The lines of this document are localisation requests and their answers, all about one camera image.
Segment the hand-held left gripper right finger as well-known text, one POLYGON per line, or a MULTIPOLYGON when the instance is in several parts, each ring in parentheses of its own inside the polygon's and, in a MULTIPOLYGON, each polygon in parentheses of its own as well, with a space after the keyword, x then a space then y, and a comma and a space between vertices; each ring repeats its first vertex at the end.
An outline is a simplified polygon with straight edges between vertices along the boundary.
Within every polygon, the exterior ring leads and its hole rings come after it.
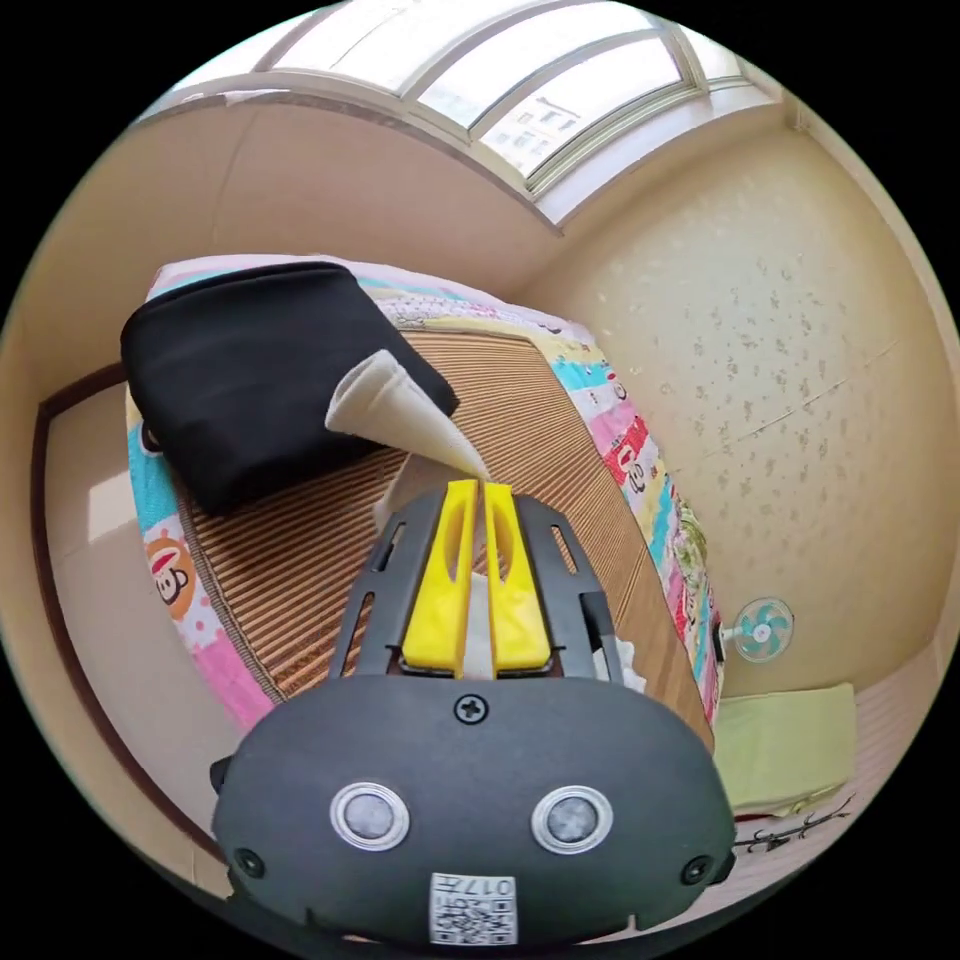
POLYGON ((511 487, 486 482, 483 506, 493 671, 541 672, 550 642, 511 487))

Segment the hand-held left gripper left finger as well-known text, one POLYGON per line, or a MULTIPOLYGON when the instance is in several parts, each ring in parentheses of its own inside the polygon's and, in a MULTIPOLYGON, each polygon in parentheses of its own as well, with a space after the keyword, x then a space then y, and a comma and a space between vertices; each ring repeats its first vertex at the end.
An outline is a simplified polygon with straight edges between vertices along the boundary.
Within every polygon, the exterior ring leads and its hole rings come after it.
POLYGON ((476 480, 447 484, 401 646, 408 670, 463 670, 477 510, 476 480))

